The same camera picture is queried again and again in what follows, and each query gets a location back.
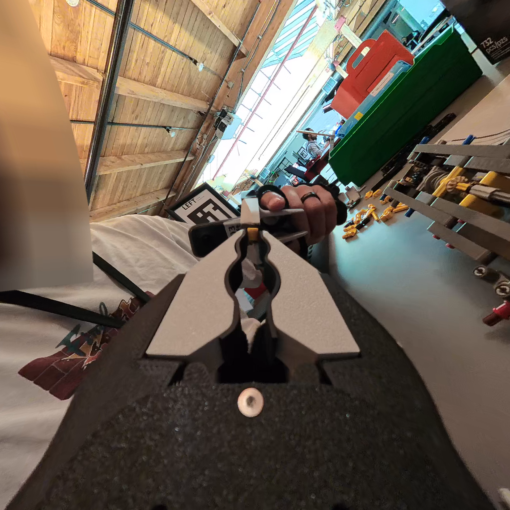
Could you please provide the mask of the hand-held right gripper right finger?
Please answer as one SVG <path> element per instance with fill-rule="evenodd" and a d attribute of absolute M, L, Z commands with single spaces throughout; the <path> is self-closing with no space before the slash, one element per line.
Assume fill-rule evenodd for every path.
<path fill-rule="evenodd" d="M 279 360 L 338 360 L 360 355 L 338 306 L 312 265 L 266 231 L 260 233 L 266 324 Z"/>

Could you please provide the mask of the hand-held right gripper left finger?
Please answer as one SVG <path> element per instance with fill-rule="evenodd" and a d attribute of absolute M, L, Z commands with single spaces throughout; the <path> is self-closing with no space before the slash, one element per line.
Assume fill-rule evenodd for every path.
<path fill-rule="evenodd" d="M 240 319 L 244 256 L 242 229 L 187 272 L 146 355 L 222 355 L 220 341 Z"/>

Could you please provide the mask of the lego car chassis model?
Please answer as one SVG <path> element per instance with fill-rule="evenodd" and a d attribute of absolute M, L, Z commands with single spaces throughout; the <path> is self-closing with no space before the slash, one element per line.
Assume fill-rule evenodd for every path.
<path fill-rule="evenodd" d="M 483 318 L 487 326 L 509 321 L 509 270 L 494 269 L 497 258 L 509 262 L 509 133 L 500 142 L 462 144 L 422 142 L 411 151 L 405 175 L 390 181 L 382 198 L 393 211 L 407 206 L 430 219 L 428 231 L 474 260 L 473 274 L 490 284 L 501 300 Z"/>

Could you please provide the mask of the pile of loose lego pieces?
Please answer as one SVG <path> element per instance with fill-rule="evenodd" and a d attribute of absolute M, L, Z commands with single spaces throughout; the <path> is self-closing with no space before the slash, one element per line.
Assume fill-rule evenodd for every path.
<path fill-rule="evenodd" d="M 369 190 L 361 194 L 360 202 L 353 208 L 353 216 L 343 227 L 342 239 L 349 241 L 372 223 L 386 223 L 397 213 L 408 212 L 410 208 L 397 199 L 383 193 L 382 189 Z"/>

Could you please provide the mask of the long black lego beam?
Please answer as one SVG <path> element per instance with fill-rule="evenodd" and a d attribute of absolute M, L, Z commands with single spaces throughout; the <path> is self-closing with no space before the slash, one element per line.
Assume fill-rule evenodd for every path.
<path fill-rule="evenodd" d="M 417 144 L 420 144 L 422 140 L 425 138 L 425 143 L 428 143 L 431 139 L 437 136 L 438 133 L 443 131 L 445 127 L 447 127 L 450 123 L 452 123 L 457 118 L 455 113 L 449 113 L 441 118 L 436 124 L 428 124 L 422 129 L 415 137 L 413 137 L 409 142 L 407 142 L 403 148 L 399 149 L 397 153 L 392 156 L 392 158 L 386 162 L 386 164 L 381 167 L 381 175 L 382 177 L 390 176 L 390 173 L 394 170 L 397 172 L 403 167 L 409 154 L 412 153 L 414 147 Z"/>

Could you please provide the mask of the lego set box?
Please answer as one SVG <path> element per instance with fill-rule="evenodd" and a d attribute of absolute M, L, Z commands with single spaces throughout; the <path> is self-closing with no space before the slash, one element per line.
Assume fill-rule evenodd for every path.
<path fill-rule="evenodd" d="M 509 1 L 442 1 L 493 65 L 509 57 Z"/>

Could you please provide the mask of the person's left hand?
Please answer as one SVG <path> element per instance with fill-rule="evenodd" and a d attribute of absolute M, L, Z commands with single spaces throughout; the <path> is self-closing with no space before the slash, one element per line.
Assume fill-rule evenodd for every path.
<path fill-rule="evenodd" d="M 337 207 L 330 191 L 318 185 L 283 186 L 281 193 L 268 191 L 260 199 L 261 207 L 270 211 L 304 209 L 303 214 L 293 215 L 298 231 L 306 231 L 305 242 L 308 246 L 320 243 L 337 226 Z"/>

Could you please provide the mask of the black and white sign board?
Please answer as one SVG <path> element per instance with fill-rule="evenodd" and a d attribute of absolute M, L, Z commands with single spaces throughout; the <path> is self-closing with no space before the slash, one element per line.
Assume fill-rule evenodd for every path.
<path fill-rule="evenodd" d="M 238 218 L 239 206 L 233 206 L 222 194 L 203 183 L 182 200 L 165 208 L 167 217 L 194 226 Z"/>

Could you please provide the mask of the person's white shirt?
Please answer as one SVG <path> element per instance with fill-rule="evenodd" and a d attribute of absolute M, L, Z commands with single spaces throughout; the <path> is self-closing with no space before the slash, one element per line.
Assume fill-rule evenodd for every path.
<path fill-rule="evenodd" d="M 127 215 L 90 230 L 94 252 L 149 296 L 197 262 L 184 223 Z M 39 463 L 75 391 L 118 333 L 1 304 L 1 509 Z"/>

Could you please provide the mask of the ceiling projector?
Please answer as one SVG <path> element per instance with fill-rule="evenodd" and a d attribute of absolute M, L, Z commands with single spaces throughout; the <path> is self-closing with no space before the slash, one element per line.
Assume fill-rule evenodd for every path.
<path fill-rule="evenodd" d="M 242 119 L 231 108 L 222 108 L 215 114 L 215 137 L 218 140 L 230 140 L 236 137 Z"/>

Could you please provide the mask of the green plastic bin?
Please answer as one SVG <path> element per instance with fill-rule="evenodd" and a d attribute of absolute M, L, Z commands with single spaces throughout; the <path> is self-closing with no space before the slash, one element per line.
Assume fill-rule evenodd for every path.
<path fill-rule="evenodd" d="M 364 184 L 481 75 L 461 35 L 450 26 L 335 146 L 329 165 L 338 181 Z"/>

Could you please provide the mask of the red tote bag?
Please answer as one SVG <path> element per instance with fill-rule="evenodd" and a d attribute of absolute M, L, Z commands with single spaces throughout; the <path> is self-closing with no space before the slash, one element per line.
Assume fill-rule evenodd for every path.
<path fill-rule="evenodd" d="M 331 108 L 349 118 L 398 62 L 413 65 L 414 56 L 387 30 L 377 39 L 367 39 L 347 62 L 348 76 L 341 82 Z"/>

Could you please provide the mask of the light blue container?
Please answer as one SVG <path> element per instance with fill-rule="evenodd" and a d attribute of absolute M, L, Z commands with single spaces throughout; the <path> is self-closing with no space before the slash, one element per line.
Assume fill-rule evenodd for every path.
<path fill-rule="evenodd" d="M 403 60 L 398 60 L 390 70 L 376 83 L 374 89 L 368 93 L 367 97 L 355 108 L 354 112 L 348 118 L 360 120 L 366 114 L 369 108 L 380 99 L 384 92 L 388 91 L 392 85 L 395 85 L 397 79 L 403 78 L 413 64 L 409 64 Z"/>

